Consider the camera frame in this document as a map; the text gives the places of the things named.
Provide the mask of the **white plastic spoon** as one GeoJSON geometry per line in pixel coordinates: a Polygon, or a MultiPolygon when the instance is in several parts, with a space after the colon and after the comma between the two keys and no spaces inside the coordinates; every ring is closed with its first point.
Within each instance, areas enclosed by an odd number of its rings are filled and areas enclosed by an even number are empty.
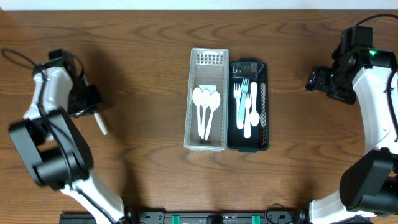
{"type": "Polygon", "coordinates": [[[197,127],[198,127],[198,135],[203,138],[203,133],[201,131],[201,115],[200,115],[200,106],[202,103],[202,91],[199,87],[196,87],[192,93],[192,101],[194,105],[197,107],[197,127]]]}
{"type": "Polygon", "coordinates": [[[210,99],[210,91],[208,89],[205,89],[202,94],[202,107],[203,107],[203,112],[202,112],[202,118],[201,118],[201,138],[205,138],[205,120],[206,120],[206,109],[208,107],[208,102],[210,99]]]}
{"type": "Polygon", "coordinates": [[[95,117],[95,120],[96,120],[101,132],[103,133],[103,135],[107,135],[108,134],[108,130],[106,128],[106,125],[105,125],[100,113],[99,112],[95,112],[94,113],[94,117],[95,117]]]}
{"type": "Polygon", "coordinates": [[[205,140],[207,141],[210,135],[210,130],[211,130],[211,124],[213,121],[213,114],[215,110],[220,106],[221,103],[221,97],[220,94],[215,91],[211,96],[210,96],[210,102],[208,106],[210,107],[210,117],[208,120],[207,128],[206,128],[206,133],[205,133],[205,140]]]}

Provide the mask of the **white plastic fork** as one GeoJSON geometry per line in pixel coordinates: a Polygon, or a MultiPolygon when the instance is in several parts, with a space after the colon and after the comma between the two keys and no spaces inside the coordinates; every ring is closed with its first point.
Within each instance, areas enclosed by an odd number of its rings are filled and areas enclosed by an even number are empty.
{"type": "Polygon", "coordinates": [[[250,122],[252,126],[257,126],[259,124],[259,113],[257,112],[257,83],[251,82],[251,112],[250,112],[250,122]]]}
{"type": "Polygon", "coordinates": [[[249,79],[244,78],[241,84],[241,101],[238,113],[238,121],[242,121],[244,119],[244,106],[245,106],[246,94],[248,92],[248,89],[249,89],[249,79]]]}
{"type": "Polygon", "coordinates": [[[250,122],[250,108],[251,108],[251,95],[246,95],[245,100],[245,117],[244,117],[244,137],[249,139],[251,137],[251,122],[250,122]]]}
{"type": "Polygon", "coordinates": [[[234,84],[234,90],[233,90],[233,96],[236,100],[236,127],[238,129],[243,129],[244,124],[242,120],[238,119],[238,115],[239,115],[239,109],[240,109],[240,101],[241,101],[241,85],[239,83],[235,83],[234,84]]]}

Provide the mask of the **white plastic fork top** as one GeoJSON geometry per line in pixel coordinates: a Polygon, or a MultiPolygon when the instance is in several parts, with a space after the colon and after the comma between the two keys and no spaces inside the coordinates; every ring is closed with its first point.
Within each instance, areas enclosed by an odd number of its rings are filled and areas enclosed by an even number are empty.
{"type": "Polygon", "coordinates": [[[236,127],[238,129],[243,129],[244,124],[242,120],[238,119],[238,115],[239,115],[239,109],[240,109],[240,101],[241,101],[241,85],[239,83],[235,83],[234,84],[234,90],[233,90],[233,96],[236,100],[236,127]]]}

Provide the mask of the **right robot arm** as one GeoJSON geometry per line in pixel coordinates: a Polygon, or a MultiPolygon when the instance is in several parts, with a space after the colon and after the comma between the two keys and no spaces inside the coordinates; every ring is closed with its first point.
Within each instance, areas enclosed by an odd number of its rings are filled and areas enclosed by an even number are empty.
{"type": "Polygon", "coordinates": [[[373,47],[373,30],[343,31],[331,67],[314,67],[307,91],[322,91],[348,105],[359,103],[364,156],[341,177],[339,189],[310,202],[307,223],[358,223],[397,214],[397,59],[373,47]]]}

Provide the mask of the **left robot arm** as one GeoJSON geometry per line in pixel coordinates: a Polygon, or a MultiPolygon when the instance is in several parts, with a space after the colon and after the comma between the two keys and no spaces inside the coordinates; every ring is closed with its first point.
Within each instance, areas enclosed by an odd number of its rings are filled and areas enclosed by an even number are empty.
{"type": "Polygon", "coordinates": [[[72,121],[92,114],[108,133],[99,114],[100,93],[77,62],[77,56],[57,49],[48,61],[33,64],[32,101],[23,119],[9,126],[10,137],[37,185],[74,198],[95,223],[132,223],[124,200],[96,175],[90,147],[72,121]]]}

